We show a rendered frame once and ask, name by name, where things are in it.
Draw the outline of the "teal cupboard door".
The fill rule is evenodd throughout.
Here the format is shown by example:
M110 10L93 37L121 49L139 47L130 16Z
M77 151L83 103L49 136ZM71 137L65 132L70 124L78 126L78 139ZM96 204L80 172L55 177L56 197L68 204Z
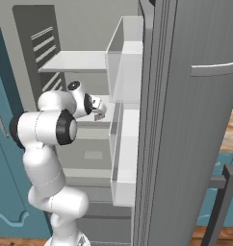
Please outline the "teal cupboard door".
M0 129L0 237L39 238L51 236L47 215L28 202L31 188L22 162L23 150L13 141L9 124L23 112L13 70L0 28L0 115L9 135Z

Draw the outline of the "grey fridge door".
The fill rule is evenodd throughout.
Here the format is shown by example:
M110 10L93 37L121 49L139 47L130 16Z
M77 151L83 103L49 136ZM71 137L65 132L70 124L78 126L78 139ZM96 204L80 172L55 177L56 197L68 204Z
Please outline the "grey fridge door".
M142 91L133 246L190 246L233 109L233 0L139 0Z

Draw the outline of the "teal counter cupboards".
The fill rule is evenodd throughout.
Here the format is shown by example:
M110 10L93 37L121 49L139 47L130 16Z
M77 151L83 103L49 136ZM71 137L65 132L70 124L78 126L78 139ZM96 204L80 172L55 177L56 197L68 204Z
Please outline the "teal counter cupboards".
M231 163L233 164L233 154L219 153L213 174L221 175L223 171L223 167ZM222 200L221 196L219 197L218 193L220 189L217 188L208 188L199 216L197 218L196 225L197 226L207 226L210 222L211 215L215 215L220 210L220 202ZM227 214L225 216L224 227L233 227L233 197L231 199L230 205L228 207Z

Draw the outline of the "clear door bin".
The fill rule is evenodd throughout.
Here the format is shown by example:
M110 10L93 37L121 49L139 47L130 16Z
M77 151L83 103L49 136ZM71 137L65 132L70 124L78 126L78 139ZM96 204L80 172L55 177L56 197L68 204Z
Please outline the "clear door bin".
M117 207L135 206L140 111L116 103L109 131L111 191Z
M106 50L106 69L110 100L139 103L142 81L141 16L123 16Z

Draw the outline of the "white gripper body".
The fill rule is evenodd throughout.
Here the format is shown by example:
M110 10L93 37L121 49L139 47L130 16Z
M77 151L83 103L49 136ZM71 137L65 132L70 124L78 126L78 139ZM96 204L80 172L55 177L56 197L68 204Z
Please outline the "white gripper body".
M97 100L95 103L94 103L94 107L95 107L95 113L97 115L100 115L102 117L105 116L106 112L107 112L107 106L102 102L101 99Z

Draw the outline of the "grey fridge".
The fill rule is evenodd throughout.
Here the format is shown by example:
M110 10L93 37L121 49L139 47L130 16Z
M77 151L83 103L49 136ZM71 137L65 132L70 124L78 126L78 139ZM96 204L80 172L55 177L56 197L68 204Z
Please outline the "grey fridge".
M63 170L112 171L109 131L116 103L110 100L107 69L80 73L39 69L60 51L106 52L123 16L139 16L138 0L0 0L0 28L23 112L37 111L43 92L66 91L74 81L107 106L102 120L94 121L93 114L78 118L74 141L54 147ZM89 209L76 223L91 246L132 246L134 207L113 204L111 183L66 184L89 197Z

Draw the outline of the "white fridge shelf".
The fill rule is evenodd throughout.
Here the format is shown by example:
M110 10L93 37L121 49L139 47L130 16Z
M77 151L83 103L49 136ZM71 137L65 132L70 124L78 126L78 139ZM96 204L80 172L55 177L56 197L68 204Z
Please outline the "white fridge shelf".
M65 168L64 172L69 185L109 186L112 175L108 169Z
M60 51L39 72L104 72L105 51Z

